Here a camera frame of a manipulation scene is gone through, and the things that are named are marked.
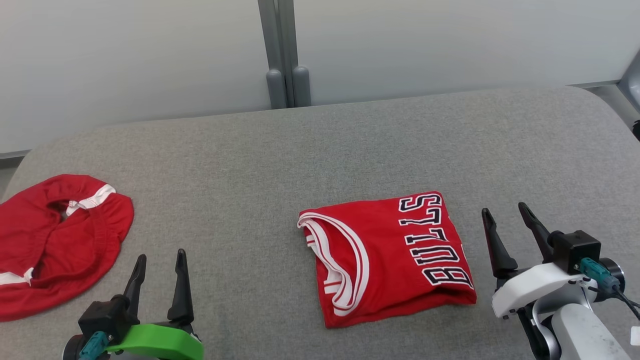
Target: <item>floor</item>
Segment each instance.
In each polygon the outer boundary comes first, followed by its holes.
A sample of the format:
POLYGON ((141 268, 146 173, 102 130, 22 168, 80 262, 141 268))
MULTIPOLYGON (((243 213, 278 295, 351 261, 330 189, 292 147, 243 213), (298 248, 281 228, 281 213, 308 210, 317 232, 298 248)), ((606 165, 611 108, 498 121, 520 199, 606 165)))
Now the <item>floor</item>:
MULTIPOLYGON (((587 88, 588 90, 601 99, 603 99, 613 110, 618 113, 618 116, 625 122, 625 124, 631 129, 634 122, 640 120, 640 113, 627 101, 627 98, 618 90, 616 85, 598 86, 594 88, 587 88)), ((20 161, 1 160, 0 161, 0 199, 6 190, 9 181, 11 180, 15 169, 18 167, 20 161)))

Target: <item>teal connector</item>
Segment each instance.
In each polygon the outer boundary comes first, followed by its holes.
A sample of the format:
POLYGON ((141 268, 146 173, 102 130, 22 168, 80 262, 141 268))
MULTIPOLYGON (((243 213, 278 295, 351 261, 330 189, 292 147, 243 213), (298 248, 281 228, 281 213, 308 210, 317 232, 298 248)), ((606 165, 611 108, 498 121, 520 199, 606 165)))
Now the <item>teal connector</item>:
POLYGON ((104 331, 96 331, 80 351, 80 360, 96 360, 109 345, 109 339, 104 331))
POLYGON ((598 283, 598 289, 607 293, 614 293, 614 287, 620 287, 620 281, 600 263, 584 258, 580 260, 580 272, 594 279, 598 283))

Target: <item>black cable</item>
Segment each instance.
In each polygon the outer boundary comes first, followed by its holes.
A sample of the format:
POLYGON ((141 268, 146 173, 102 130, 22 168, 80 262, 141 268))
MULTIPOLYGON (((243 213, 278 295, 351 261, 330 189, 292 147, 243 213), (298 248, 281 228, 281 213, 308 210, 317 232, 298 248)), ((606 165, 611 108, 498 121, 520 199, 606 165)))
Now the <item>black cable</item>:
POLYGON ((618 298, 622 300, 629 307, 629 309, 631 309, 631 312, 633 312, 636 318, 640 320, 640 313, 638 313, 638 310, 634 307, 633 304, 631 304, 631 300, 627 299, 625 294, 623 294, 617 286, 613 287, 613 291, 615 291, 616 295, 619 296, 618 298))

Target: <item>gray table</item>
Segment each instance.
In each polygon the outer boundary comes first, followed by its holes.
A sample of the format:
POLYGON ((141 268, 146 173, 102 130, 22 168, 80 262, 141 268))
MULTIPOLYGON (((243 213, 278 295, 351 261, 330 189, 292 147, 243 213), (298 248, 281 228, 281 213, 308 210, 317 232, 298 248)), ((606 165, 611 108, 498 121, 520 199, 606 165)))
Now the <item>gray table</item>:
MULTIPOLYGON (((551 230, 603 243, 640 299, 640 145, 577 88, 491 90, 133 124, 30 152, 4 198, 61 173, 90 174, 133 199, 113 269, 90 291, 0 323, 0 358, 54 359, 92 300, 123 291, 148 256, 140 317, 163 320, 173 262, 187 250, 207 359, 532 359, 515 319, 496 319, 480 210, 489 207, 521 266, 540 262, 517 202, 551 230), (327 330, 314 255, 298 212, 428 190, 445 196, 476 284, 475 306, 327 330)), ((637 324, 617 300, 595 304, 632 358, 637 324)))

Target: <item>white wall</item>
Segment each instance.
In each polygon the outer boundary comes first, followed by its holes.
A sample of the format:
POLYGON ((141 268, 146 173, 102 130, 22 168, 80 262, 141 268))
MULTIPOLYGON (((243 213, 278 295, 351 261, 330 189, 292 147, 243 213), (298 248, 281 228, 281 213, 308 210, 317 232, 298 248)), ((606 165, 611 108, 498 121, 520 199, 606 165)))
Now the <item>white wall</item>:
POLYGON ((255 0, 4 0, 0 154, 120 122, 270 108, 255 0))
POLYGON ((617 80, 638 0, 295 0, 313 104, 617 80))

